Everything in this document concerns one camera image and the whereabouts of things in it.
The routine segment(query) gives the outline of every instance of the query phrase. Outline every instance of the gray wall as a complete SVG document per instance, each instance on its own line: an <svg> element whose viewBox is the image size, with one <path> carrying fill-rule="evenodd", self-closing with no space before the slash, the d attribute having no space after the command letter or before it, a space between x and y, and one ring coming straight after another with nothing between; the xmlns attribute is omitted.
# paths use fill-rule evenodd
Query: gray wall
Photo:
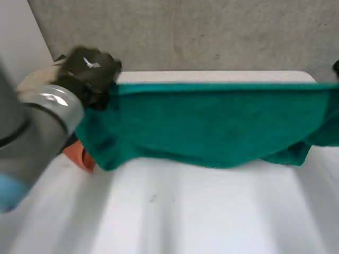
<svg viewBox="0 0 339 254"><path fill-rule="evenodd" d="M336 0L29 0L54 58L99 47L124 70L305 70L333 81Z"/></svg>

